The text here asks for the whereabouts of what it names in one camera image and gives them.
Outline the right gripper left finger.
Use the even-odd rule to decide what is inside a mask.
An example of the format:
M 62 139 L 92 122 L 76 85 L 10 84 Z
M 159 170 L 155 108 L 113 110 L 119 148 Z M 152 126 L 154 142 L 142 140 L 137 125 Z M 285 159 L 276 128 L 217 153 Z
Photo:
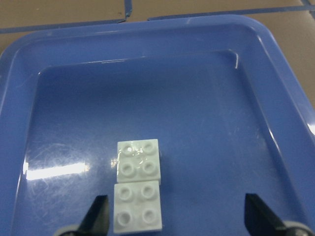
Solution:
M 106 236 L 109 231 L 109 201 L 107 195 L 96 196 L 79 225 L 58 229 L 55 236 Z

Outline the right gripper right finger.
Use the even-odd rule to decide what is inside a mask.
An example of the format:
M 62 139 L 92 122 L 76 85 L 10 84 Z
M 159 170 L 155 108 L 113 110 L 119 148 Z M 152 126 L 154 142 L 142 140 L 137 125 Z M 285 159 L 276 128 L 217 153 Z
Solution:
M 245 227 L 251 236 L 311 236 L 313 231 L 297 221 L 281 220 L 255 193 L 245 195 Z

